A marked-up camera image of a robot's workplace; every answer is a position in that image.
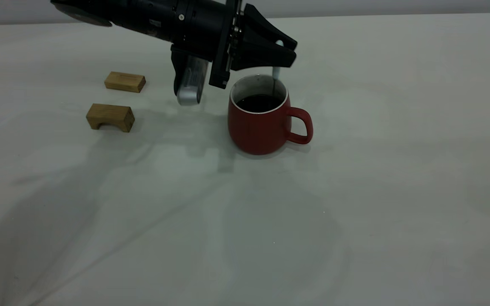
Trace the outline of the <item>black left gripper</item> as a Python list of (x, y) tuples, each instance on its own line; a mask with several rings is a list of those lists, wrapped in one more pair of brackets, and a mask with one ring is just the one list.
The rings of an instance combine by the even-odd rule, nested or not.
[[(297, 58), (297, 41), (274, 27), (249, 3), (242, 12), (243, 23), (269, 42), (259, 45), (243, 41), (235, 50), (231, 62), (229, 48), (241, 4), (240, 0), (228, 0), (225, 4), (214, 0), (178, 1), (171, 41), (175, 90), (181, 85), (189, 57), (212, 62), (209, 83), (221, 89), (226, 88), (230, 69), (240, 71), (255, 67), (292, 66)], [(279, 40), (283, 42), (282, 46), (275, 43)]]

